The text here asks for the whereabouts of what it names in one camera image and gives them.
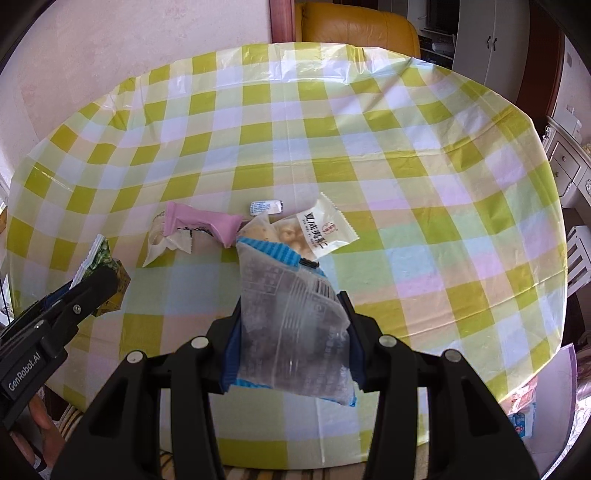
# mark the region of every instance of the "yellow-green checkered tablecloth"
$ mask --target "yellow-green checkered tablecloth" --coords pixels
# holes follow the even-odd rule
[[[289,215],[320,191],[360,236],[322,268],[384,332],[419,351],[457,348],[498,399],[556,353],[564,226],[530,119],[380,48],[253,45],[124,81],[19,166],[7,238],[17,310],[71,279],[97,233],[132,278],[120,312],[82,322],[51,388],[85,408],[130,350],[171,352],[231,313],[236,251],[206,234],[193,254],[140,268],[166,201],[247,215],[280,199]],[[375,395],[350,408],[239,387],[212,398],[223,461],[255,468],[365,459],[375,407]],[[166,395],[161,425],[170,448]]]

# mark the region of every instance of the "plaid tablecloth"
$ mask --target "plaid tablecloth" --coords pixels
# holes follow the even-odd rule
[[[556,353],[564,226],[530,119],[465,77],[380,48],[254,45],[124,81],[15,173],[17,310],[72,278],[97,233],[132,278],[120,312],[80,325],[51,388],[85,408],[130,350],[171,352],[232,311],[236,251],[206,234],[193,254],[140,268],[167,200],[246,216],[252,201],[280,199],[289,215],[320,191],[360,236],[322,268],[384,332],[420,351],[459,349],[498,399]],[[425,441],[422,393],[420,404]],[[257,468],[365,459],[375,407],[375,395],[350,408],[239,387],[212,398],[224,462]]]

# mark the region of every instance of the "white snack packet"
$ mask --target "white snack packet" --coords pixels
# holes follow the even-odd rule
[[[279,240],[308,260],[316,260],[359,239],[345,216],[324,194],[303,212],[271,224]]]
[[[143,267],[156,260],[167,248],[191,253],[193,239],[189,230],[176,230],[172,235],[164,236],[164,214],[165,212],[159,213],[152,220],[152,226],[148,233],[148,254]]]

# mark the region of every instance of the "white chair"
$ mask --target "white chair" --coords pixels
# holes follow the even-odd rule
[[[567,296],[591,281],[591,230],[579,225],[571,229],[566,239],[569,265]]]

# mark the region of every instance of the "white wall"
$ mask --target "white wall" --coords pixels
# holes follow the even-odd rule
[[[570,55],[572,66],[567,63]],[[583,145],[591,142],[591,74],[569,39],[564,39],[564,64],[556,99],[556,109],[574,107],[574,115],[581,121]]]
[[[57,0],[0,74],[0,176],[126,78],[270,41],[269,0]]]

